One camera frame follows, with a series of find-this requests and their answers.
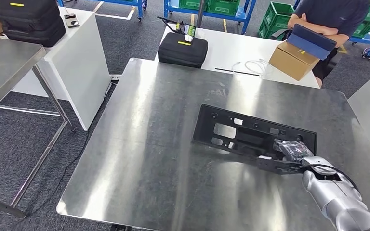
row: black bag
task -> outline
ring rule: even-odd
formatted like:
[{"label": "black bag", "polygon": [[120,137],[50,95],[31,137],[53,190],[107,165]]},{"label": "black bag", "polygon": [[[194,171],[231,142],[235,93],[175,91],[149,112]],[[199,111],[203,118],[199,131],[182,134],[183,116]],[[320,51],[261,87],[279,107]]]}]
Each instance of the black bag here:
[{"label": "black bag", "polygon": [[11,40],[51,47],[66,33],[54,0],[0,0],[0,22]]},{"label": "black bag", "polygon": [[208,52],[208,42],[193,38],[185,40],[184,35],[168,33],[158,48],[158,59],[162,63],[201,68]]},{"label": "black bag", "polygon": [[43,31],[35,30],[31,32],[22,32],[5,29],[3,31],[10,40],[37,43],[43,45],[44,47],[54,46],[66,33],[65,25],[61,18],[58,18],[58,20],[54,22],[51,27]]}]

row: blue tablet case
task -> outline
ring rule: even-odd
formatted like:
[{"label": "blue tablet case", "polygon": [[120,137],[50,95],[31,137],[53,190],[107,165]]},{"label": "blue tablet case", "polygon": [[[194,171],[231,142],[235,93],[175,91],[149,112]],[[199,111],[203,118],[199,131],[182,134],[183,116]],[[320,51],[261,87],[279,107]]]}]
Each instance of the blue tablet case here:
[{"label": "blue tablet case", "polygon": [[337,45],[336,41],[299,24],[294,25],[293,32],[287,42],[321,60],[326,59]]}]

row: dark shirt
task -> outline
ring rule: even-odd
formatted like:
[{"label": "dark shirt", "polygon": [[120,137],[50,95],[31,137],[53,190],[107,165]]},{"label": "dark shirt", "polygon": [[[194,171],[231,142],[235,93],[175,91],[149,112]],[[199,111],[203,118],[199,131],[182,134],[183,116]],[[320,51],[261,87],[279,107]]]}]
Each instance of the dark shirt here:
[{"label": "dark shirt", "polygon": [[301,18],[305,13],[309,23],[336,28],[350,37],[369,9],[369,0],[302,0],[294,14]]}]

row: person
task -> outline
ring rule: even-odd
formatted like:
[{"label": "person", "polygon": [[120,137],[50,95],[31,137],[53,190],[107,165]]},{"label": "person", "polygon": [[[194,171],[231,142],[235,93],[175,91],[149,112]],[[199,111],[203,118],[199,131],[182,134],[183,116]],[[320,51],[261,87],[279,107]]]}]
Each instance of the person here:
[{"label": "person", "polygon": [[291,16],[289,29],[300,24],[337,42],[328,57],[313,68],[320,87],[328,75],[328,62],[365,20],[369,8],[369,0],[303,0]]}]

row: white cable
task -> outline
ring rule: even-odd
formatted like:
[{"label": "white cable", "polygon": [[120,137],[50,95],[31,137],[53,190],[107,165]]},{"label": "white cable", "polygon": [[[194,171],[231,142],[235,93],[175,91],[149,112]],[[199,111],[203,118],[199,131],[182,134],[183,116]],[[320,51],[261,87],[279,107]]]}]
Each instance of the white cable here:
[{"label": "white cable", "polygon": [[232,66],[232,72],[234,73],[234,74],[236,74],[236,72],[235,72],[235,66],[237,66],[237,65],[239,65],[240,64],[240,62],[237,62],[237,63],[235,63],[235,64],[233,64],[233,66]]},{"label": "white cable", "polygon": [[[241,62],[236,62],[235,64],[233,64],[232,66],[232,72],[235,73],[235,66],[239,65]],[[251,68],[248,67],[248,64],[255,64],[257,65],[261,72],[257,72],[255,70],[252,70]],[[259,59],[259,60],[248,60],[245,62],[245,68],[248,69],[250,72],[253,72],[254,74],[257,74],[257,75],[264,75],[264,78],[266,79],[267,78],[267,72],[266,72],[266,65],[268,64],[268,62],[264,59]]]}]

